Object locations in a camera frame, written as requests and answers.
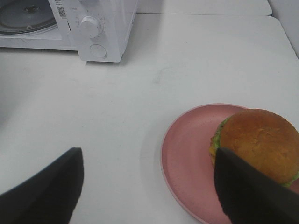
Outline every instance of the microwave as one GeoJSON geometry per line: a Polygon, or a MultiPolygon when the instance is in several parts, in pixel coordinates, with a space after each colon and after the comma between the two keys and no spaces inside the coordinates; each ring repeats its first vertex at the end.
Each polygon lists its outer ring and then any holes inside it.
{"type": "Polygon", "coordinates": [[[0,0],[0,47],[75,50],[120,62],[138,0],[0,0]]]}

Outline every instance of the microwave knob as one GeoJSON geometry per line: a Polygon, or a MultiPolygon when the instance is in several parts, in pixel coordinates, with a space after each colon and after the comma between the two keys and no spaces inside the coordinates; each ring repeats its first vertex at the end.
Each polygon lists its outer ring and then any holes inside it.
{"type": "Polygon", "coordinates": [[[103,31],[103,28],[96,18],[85,16],[80,22],[80,30],[83,35],[94,38],[103,31]]]}

